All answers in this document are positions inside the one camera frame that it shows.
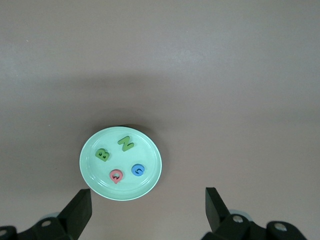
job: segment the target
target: plate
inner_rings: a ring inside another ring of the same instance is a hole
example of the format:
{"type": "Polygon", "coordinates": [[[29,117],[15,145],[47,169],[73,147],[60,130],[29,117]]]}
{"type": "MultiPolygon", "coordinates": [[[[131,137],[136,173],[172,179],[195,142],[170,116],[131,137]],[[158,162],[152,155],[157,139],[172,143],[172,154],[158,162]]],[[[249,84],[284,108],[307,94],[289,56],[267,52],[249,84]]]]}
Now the plate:
{"type": "Polygon", "coordinates": [[[125,126],[109,127],[90,137],[79,163],[88,186],[116,201],[144,196],[157,184],[162,171],[155,143],[144,133],[125,126]]]}

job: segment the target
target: screw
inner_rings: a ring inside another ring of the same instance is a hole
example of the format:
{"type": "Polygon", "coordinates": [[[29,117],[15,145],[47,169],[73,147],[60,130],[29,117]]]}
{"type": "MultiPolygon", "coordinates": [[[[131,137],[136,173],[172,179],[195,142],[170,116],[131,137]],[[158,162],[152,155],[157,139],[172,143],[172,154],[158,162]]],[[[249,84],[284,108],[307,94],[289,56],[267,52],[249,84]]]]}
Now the screw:
{"type": "Polygon", "coordinates": [[[286,226],[283,225],[283,224],[280,223],[280,222],[275,223],[275,224],[274,224],[274,227],[275,227],[276,229],[278,229],[279,231],[282,231],[282,232],[286,232],[286,231],[287,231],[286,226]]]}
{"type": "Polygon", "coordinates": [[[236,223],[243,223],[244,222],[244,220],[242,219],[242,217],[240,217],[240,216],[238,216],[238,215],[235,215],[235,216],[233,216],[233,221],[235,221],[236,223]]]}

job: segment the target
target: red map pin shape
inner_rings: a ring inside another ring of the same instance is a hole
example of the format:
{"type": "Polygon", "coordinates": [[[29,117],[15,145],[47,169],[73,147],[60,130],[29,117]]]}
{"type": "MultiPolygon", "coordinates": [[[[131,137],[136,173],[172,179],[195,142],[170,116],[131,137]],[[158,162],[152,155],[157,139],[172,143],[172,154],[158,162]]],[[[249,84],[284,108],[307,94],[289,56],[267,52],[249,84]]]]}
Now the red map pin shape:
{"type": "Polygon", "coordinates": [[[121,179],[123,178],[124,174],[122,173],[122,171],[120,171],[119,169],[114,169],[110,172],[110,178],[111,180],[117,184],[118,182],[121,181],[121,179]]]}

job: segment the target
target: gray background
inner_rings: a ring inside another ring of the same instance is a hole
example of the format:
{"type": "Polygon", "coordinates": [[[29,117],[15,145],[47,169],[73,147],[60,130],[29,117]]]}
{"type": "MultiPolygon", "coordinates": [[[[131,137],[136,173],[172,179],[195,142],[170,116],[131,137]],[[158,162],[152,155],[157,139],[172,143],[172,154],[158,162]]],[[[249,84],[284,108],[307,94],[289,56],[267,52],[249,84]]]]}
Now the gray background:
{"type": "Polygon", "coordinates": [[[23,231],[81,188],[83,144],[129,125],[159,183],[92,192],[80,239],[198,240],[205,187],[265,226],[320,222],[320,1],[2,0],[0,225],[23,231]]]}

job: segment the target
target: blue circular piece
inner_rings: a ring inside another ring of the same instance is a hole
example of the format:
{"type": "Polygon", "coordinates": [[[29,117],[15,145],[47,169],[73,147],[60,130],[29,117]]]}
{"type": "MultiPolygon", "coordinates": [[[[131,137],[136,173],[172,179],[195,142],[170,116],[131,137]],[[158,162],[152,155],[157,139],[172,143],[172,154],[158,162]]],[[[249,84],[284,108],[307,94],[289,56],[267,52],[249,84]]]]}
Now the blue circular piece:
{"type": "Polygon", "coordinates": [[[135,176],[138,176],[138,177],[142,176],[145,172],[145,167],[142,166],[141,164],[135,164],[135,165],[133,165],[131,172],[135,176]]]}

